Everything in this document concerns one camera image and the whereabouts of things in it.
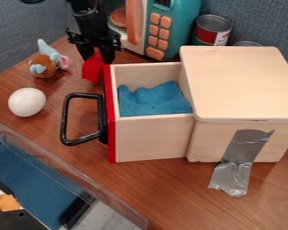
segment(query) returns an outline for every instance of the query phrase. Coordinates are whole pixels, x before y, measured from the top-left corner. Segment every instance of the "wooden tabletop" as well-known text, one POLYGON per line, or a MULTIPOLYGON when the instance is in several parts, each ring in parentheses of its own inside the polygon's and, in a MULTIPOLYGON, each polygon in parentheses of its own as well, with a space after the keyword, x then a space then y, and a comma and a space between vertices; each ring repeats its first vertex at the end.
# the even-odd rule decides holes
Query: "wooden tabletop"
MULTIPOLYGON (((254 164, 246 197, 234 199, 208 189, 216 164, 190 164, 186 159, 108 164, 107 146, 91 141, 64 146, 59 140, 61 108, 68 93, 100 93, 81 79, 83 61, 66 38, 53 47, 71 57, 70 72, 41 80, 29 74, 28 61, 0 75, 0 122, 44 146, 94 179, 148 218, 149 229, 288 229, 288 151, 277 164, 254 164), (7 107, 10 94, 22 87, 46 93, 45 108, 29 118, 14 116, 7 107)), ((129 51, 117 53, 115 63, 148 62, 129 51)), ((96 104, 75 100, 70 105, 68 136, 96 130, 96 104)))

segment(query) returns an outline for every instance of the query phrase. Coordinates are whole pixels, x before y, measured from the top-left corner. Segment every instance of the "duct tape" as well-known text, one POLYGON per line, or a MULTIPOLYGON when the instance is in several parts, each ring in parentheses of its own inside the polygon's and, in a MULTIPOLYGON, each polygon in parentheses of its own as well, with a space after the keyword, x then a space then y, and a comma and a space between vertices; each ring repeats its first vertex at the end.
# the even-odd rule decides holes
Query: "duct tape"
POLYGON ((231 139, 221 163, 212 173, 209 188, 223 190, 231 197, 240 198, 248 192, 252 163, 274 130, 239 129, 231 139))

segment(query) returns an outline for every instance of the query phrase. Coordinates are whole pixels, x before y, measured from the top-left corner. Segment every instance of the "open drawer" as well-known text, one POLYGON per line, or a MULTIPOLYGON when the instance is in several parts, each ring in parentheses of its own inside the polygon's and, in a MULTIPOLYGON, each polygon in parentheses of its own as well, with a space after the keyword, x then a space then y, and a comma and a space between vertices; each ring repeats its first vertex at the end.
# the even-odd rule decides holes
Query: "open drawer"
POLYGON ((183 92, 180 63, 111 65, 106 70, 106 100, 111 162, 185 157, 194 130, 194 115, 170 114, 121 117, 117 88, 131 91, 176 81, 183 92))

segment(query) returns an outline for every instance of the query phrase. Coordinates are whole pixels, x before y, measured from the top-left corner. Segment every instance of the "orange button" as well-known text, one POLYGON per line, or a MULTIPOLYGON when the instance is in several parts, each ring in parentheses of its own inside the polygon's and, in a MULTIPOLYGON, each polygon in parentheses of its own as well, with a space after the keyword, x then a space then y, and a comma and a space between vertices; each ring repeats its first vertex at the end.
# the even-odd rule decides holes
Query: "orange button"
POLYGON ((157 42, 158 42, 158 38, 156 38, 154 36, 149 36, 149 38, 148 38, 148 44, 149 45, 156 47, 157 42))
POLYGON ((169 37, 169 31, 165 29, 160 29, 159 37, 163 40, 167 40, 169 37))
POLYGON ((159 28, 156 25, 149 25, 149 33, 152 35, 158 35, 159 28))
POLYGON ((154 24, 159 24, 160 22, 160 14, 151 13, 150 14, 150 22, 154 24))
POLYGON ((172 23, 172 19, 170 17, 163 16, 161 18, 160 24, 163 28, 169 28, 171 26, 171 23, 172 23))
POLYGON ((146 49, 146 53, 148 54, 149 57, 152 57, 156 60, 161 60, 165 56, 165 53, 163 51, 152 47, 148 47, 146 49))
POLYGON ((168 47, 168 42, 166 40, 159 40, 157 47, 162 50, 166 50, 168 47))

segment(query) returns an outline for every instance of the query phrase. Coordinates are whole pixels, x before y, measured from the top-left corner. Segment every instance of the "white egg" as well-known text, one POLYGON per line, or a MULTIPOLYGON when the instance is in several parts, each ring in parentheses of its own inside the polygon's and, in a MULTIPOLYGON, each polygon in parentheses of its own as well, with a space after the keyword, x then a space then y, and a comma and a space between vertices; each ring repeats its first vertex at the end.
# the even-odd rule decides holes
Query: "white egg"
POLYGON ((30 117, 42 110, 46 95, 35 88, 22 88, 13 92, 8 99, 8 107, 19 117, 30 117))

